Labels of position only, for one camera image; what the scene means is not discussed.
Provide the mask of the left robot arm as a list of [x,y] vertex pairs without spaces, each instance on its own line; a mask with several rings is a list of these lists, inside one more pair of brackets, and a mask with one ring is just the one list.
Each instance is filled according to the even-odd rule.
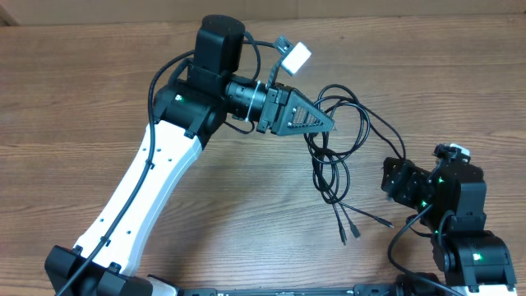
[[140,149],[107,205],[72,248],[56,246],[46,259],[56,294],[178,294],[175,284],[137,271],[174,188],[227,116],[277,136],[332,130],[334,121],[299,90],[237,75],[251,40],[241,21],[209,15],[195,48],[167,63],[171,77],[150,86]]

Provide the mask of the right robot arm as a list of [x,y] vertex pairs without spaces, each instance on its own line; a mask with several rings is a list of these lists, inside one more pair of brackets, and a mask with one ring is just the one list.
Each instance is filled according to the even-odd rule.
[[434,295],[514,295],[516,277],[509,248],[485,228],[487,185],[468,157],[444,157],[432,171],[409,160],[386,158],[381,188],[417,214],[406,224],[427,226],[441,283],[396,265],[411,281],[410,291]]

